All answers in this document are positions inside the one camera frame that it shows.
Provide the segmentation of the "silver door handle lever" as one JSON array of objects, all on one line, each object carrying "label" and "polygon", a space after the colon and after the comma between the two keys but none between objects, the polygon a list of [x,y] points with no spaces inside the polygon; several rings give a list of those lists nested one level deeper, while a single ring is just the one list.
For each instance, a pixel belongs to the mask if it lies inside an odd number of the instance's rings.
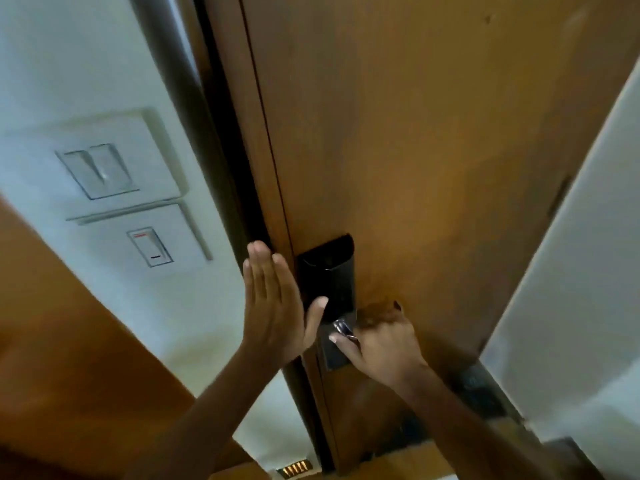
[{"label": "silver door handle lever", "polygon": [[358,338],[355,336],[353,330],[351,329],[349,323],[345,318],[341,317],[340,319],[332,322],[332,327],[332,333],[339,334],[340,336],[345,337],[356,345],[359,345]]}]

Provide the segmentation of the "person's right hand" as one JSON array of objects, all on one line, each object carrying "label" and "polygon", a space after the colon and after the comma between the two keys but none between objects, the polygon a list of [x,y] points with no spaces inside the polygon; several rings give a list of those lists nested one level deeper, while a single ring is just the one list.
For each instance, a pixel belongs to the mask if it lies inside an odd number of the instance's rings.
[{"label": "person's right hand", "polygon": [[432,379],[414,328],[398,302],[364,309],[354,334],[364,358],[363,368],[357,370],[396,394],[406,395]]}]

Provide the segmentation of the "large white double switch plate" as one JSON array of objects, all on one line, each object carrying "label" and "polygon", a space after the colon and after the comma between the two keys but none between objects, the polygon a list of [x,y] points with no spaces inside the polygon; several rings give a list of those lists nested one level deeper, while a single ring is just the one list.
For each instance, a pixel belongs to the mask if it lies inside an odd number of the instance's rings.
[{"label": "large white double switch plate", "polygon": [[121,112],[0,136],[0,189],[66,221],[182,196],[143,112]]}]

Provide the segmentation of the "person's right forearm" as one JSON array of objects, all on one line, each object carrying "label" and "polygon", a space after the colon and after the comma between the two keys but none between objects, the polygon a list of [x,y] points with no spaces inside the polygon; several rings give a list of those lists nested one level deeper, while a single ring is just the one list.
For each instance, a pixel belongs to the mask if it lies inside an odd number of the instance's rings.
[{"label": "person's right forearm", "polygon": [[557,480],[489,427],[425,363],[404,368],[392,389],[420,418],[459,480]]}]

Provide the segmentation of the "black door lock plate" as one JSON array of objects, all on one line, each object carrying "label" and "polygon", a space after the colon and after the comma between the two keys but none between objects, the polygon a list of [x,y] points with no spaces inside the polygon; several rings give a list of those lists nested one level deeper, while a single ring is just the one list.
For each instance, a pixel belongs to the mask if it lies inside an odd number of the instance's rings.
[{"label": "black door lock plate", "polygon": [[317,332],[317,349],[324,371],[332,372],[350,361],[330,341],[332,322],[345,318],[354,332],[357,323],[355,243],[342,235],[298,256],[298,277],[305,306],[319,297],[329,298]]}]

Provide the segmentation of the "brown wooden panel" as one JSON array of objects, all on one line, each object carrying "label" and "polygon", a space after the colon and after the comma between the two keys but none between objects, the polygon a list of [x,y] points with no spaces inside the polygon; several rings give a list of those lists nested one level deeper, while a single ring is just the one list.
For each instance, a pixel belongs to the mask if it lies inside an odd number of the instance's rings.
[{"label": "brown wooden panel", "polygon": [[194,402],[0,197],[0,454],[116,480]]}]

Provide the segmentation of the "brown wooden door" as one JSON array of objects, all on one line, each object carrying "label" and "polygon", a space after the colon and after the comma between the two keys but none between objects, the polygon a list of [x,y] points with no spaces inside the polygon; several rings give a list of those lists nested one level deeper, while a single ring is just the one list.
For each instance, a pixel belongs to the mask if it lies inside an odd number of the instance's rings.
[{"label": "brown wooden door", "polygon": [[273,248],[355,243],[357,320],[398,302],[461,394],[479,369],[528,425],[640,359],[639,158],[605,120],[640,56],[640,0],[209,0]]}]

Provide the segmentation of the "person's left hand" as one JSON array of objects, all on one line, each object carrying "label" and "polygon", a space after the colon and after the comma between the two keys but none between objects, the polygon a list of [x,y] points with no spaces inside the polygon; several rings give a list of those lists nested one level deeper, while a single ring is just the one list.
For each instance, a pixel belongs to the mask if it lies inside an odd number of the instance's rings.
[{"label": "person's left hand", "polygon": [[248,244],[243,263],[245,311],[243,347],[281,369],[314,342],[304,342],[305,316],[300,289],[286,259],[262,241]]}]

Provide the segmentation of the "person's left forearm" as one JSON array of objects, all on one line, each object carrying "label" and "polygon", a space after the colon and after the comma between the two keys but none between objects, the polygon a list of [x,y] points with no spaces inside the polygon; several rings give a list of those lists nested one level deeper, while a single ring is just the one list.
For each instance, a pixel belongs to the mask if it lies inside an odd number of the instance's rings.
[{"label": "person's left forearm", "polygon": [[207,480],[252,405],[296,355],[284,343],[243,341],[194,405],[122,480]]}]

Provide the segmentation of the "slotted floor light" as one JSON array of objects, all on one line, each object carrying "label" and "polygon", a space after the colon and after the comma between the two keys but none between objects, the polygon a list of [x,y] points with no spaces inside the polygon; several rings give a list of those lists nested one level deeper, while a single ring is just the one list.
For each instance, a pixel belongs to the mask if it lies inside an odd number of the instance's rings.
[{"label": "slotted floor light", "polygon": [[289,465],[276,469],[278,480],[296,480],[309,476],[315,472],[313,463],[309,459],[301,459]]}]

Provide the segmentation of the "small white single switch plate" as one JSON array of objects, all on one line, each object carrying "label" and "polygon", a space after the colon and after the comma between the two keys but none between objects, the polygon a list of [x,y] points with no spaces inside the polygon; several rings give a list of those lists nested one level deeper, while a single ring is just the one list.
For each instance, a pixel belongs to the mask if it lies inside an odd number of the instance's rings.
[{"label": "small white single switch plate", "polygon": [[73,220],[98,263],[117,275],[168,276],[212,261],[181,200],[165,200]]}]

